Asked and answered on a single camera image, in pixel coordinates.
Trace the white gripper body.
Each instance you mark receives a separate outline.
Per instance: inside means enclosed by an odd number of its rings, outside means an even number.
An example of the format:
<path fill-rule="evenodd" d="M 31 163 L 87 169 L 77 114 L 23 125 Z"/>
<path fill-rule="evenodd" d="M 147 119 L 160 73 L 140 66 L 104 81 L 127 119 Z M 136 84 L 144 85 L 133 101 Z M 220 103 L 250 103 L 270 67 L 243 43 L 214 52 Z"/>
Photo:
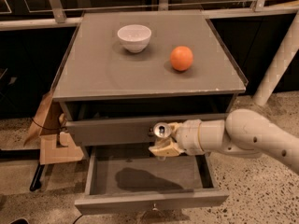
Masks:
<path fill-rule="evenodd" d="M 200 155 L 199 143 L 200 119 L 186 120 L 181 123 L 176 132 L 178 147 L 188 155 Z"/>

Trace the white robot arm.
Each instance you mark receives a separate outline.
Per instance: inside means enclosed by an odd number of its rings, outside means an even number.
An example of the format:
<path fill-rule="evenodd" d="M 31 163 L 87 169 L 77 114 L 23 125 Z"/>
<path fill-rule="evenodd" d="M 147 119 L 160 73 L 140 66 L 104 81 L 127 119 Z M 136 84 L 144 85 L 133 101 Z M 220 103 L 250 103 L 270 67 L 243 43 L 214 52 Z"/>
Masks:
<path fill-rule="evenodd" d="M 237 109 L 226 119 L 160 122 L 153 132 L 156 140 L 149 151 L 156 157 L 219 152 L 255 158 L 266 154 L 299 174 L 299 138 L 252 110 Z"/>

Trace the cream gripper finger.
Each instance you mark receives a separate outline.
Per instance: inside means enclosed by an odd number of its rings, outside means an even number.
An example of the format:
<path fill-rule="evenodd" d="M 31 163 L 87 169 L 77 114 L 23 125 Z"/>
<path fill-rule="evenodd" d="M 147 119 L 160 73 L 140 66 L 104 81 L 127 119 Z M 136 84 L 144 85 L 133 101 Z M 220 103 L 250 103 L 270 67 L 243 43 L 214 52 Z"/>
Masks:
<path fill-rule="evenodd" d="M 156 157 L 176 157 L 184 152 L 172 138 L 158 138 L 149 151 Z"/>
<path fill-rule="evenodd" d="M 175 134 L 178 131 L 178 128 L 181 126 L 181 124 L 179 122 L 171 122 L 169 126 L 172 130 L 171 134 Z"/>

